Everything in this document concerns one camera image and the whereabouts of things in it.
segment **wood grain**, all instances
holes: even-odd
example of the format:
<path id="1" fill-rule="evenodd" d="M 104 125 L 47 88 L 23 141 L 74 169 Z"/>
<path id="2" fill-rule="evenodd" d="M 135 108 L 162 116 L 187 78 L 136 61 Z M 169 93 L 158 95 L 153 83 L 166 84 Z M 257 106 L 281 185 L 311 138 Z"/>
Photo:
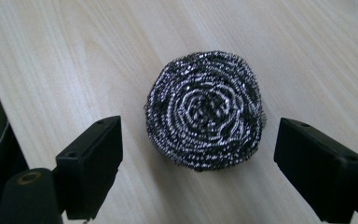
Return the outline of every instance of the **wood grain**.
<path id="1" fill-rule="evenodd" d="M 213 49 L 250 64 L 268 122 L 249 161 L 195 173 L 153 149 L 144 105 L 166 63 Z M 0 0 L 0 99 L 31 167 L 121 115 L 124 161 L 94 223 L 319 223 L 274 146 L 287 117 L 358 152 L 358 1 Z"/>

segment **stainless steel scourer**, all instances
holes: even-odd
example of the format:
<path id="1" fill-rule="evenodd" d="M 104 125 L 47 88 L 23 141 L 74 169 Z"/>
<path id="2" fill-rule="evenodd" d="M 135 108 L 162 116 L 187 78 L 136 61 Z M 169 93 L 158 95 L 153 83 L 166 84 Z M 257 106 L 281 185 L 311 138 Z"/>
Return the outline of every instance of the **stainless steel scourer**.
<path id="1" fill-rule="evenodd" d="M 168 63 L 145 110 L 154 146 L 196 171 L 248 160 L 266 122 L 251 68 L 241 57 L 222 51 L 197 52 Z"/>

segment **screw hole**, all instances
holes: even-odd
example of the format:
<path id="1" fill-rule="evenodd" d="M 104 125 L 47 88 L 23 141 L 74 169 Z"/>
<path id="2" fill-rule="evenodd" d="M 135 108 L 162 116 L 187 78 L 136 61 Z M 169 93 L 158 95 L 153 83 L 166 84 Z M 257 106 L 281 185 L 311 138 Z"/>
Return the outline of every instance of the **screw hole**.
<path id="1" fill-rule="evenodd" d="M 27 185 L 30 184 L 34 181 L 36 181 L 36 179 L 38 179 L 42 174 L 40 174 L 39 172 L 31 172 L 25 175 L 20 176 L 20 178 L 17 180 L 17 184 L 19 185 Z"/>
<path id="2" fill-rule="evenodd" d="M 77 156 L 77 153 L 75 152 L 69 152 L 68 154 L 66 154 L 66 156 L 70 157 L 70 158 L 75 158 Z"/>

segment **wooden table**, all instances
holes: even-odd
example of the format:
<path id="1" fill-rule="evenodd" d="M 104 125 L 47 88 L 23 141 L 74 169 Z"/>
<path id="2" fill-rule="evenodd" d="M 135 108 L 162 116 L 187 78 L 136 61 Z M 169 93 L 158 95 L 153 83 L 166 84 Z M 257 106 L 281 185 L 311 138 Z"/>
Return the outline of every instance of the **wooden table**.
<path id="1" fill-rule="evenodd" d="M 249 161 L 196 173 L 153 149 L 144 105 L 166 63 L 213 49 L 250 64 L 268 122 Z M 318 223 L 274 147 L 287 117 L 358 152 L 358 1 L 0 0 L 0 98 L 31 167 L 121 115 L 124 161 L 94 223 Z"/>

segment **metal coil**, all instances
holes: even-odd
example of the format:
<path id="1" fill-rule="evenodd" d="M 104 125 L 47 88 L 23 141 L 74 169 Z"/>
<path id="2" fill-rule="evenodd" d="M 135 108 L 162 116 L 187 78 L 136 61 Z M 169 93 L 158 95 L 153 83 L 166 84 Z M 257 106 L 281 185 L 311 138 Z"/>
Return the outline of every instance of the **metal coil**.
<path id="1" fill-rule="evenodd" d="M 196 171 L 248 160 L 266 117 L 251 68 L 237 55 L 197 52 L 168 63 L 145 105 L 150 140 Z"/>

